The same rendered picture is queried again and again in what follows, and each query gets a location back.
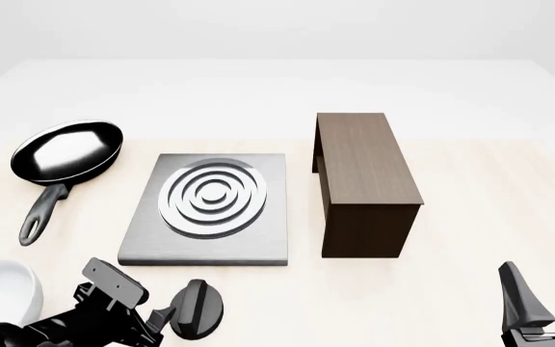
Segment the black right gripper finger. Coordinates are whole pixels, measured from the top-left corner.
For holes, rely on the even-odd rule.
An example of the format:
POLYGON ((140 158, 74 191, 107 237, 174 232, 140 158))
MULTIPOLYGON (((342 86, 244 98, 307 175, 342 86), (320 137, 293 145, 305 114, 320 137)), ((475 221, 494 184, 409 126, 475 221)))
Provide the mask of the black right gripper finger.
POLYGON ((503 330, 543 329, 555 316, 541 303, 512 261, 498 268, 503 297, 503 330))

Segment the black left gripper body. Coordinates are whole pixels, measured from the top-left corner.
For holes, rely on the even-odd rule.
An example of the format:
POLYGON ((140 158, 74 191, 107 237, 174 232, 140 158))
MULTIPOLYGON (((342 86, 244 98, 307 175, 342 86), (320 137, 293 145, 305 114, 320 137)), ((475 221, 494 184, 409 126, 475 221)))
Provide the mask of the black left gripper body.
POLYGON ((113 307, 106 311, 104 325, 98 329, 104 343, 119 343, 128 347, 160 347, 163 335, 151 334, 146 320, 134 308, 113 307))

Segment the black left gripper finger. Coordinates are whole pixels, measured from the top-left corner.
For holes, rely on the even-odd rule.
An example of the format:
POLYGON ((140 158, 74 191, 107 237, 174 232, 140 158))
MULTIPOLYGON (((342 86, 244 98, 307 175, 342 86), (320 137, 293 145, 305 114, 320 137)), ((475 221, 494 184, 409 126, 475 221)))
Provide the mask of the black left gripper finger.
POLYGON ((145 322, 145 324, 147 325, 148 331, 151 334, 159 334, 160 332, 162 332, 164 327, 171 322, 175 312, 176 312, 175 306, 169 306, 161 309, 154 309, 150 313, 148 319, 145 322))

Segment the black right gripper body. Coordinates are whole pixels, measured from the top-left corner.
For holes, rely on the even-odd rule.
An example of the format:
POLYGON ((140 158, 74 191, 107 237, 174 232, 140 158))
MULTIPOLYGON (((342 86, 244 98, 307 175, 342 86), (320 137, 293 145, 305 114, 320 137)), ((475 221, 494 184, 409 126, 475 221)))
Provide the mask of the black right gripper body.
POLYGON ((555 347, 555 333, 547 333, 544 327, 549 320, 504 322, 501 339, 505 347, 555 347))

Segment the round black stove knob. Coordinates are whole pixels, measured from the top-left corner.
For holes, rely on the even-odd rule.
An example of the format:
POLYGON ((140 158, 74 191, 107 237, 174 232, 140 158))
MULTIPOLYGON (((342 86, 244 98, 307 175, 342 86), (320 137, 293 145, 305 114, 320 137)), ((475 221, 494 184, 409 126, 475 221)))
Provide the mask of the round black stove knob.
POLYGON ((185 340, 200 340, 218 329, 225 313, 220 292, 205 280, 190 280, 172 299, 172 331, 185 340))

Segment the flat grey stove plate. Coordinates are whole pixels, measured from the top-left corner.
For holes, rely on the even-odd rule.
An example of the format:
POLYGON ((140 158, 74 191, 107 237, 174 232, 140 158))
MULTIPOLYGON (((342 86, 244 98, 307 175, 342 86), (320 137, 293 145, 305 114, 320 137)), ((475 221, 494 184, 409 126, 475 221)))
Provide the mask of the flat grey stove plate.
POLYGON ((287 265, 286 156, 160 154, 121 242, 118 262, 287 265))

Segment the left gripper flat plate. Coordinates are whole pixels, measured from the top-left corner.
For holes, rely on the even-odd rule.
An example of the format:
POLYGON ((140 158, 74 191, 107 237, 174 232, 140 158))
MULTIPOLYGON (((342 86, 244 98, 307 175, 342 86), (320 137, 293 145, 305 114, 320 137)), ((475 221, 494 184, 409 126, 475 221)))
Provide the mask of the left gripper flat plate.
POLYGON ((77 306, 105 308, 107 311, 135 311, 148 300, 149 292, 114 265, 92 257, 82 275, 89 282, 77 286, 73 294, 77 306))

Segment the black frying pan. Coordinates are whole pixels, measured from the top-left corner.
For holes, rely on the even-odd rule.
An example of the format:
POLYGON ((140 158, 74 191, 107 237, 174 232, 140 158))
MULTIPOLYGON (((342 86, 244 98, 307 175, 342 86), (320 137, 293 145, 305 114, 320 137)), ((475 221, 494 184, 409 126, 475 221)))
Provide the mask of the black frying pan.
POLYGON ((19 231, 23 247, 36 242, 57 201, 72 187, 101 175, 117 160, 123 133, 106 120, 74 120, 33 135, 13 153, 11 169, 26 181, 44 187, 19 231))

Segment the dark brown wooden cabinet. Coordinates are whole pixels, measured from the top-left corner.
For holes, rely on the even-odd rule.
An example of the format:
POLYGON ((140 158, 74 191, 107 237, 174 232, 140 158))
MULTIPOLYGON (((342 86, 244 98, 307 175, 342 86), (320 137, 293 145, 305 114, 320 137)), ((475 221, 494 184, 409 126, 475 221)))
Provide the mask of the dark brown wooden cabinet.
POLYGON ((400 256, 424 201, 384 114, 318 114, 311 170, 325 214, 322 257, 400 256))

